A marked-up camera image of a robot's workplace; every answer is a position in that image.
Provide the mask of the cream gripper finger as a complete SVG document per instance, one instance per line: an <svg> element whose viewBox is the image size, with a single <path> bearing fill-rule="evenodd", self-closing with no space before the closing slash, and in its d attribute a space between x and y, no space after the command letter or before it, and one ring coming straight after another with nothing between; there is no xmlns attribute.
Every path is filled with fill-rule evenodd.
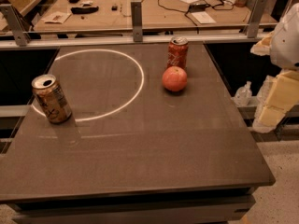
<svg viewBox="0 0 299 224"><path fill-rule="evenodd" d="M273 33L274 32L270 32L262 40L253 45L250 52L258 56L269 55Z"/></svg>
<svg viewBox="0 0 299 224"><path fill-rule="evenodd" d="M275 77L267 76L257 95L257 122L275 128L299 103L299 72L283 69Z"/></svg>

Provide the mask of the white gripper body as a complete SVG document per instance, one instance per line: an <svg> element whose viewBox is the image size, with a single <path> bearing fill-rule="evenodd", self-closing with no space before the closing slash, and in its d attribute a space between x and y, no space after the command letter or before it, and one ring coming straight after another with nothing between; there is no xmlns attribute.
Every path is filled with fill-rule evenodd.
<svg viewBox="0 0 299 224"><path fill-rule="evenodd" d="M299 69L299 3L280 20L270 44L271 63L282 69Z"/></svg>

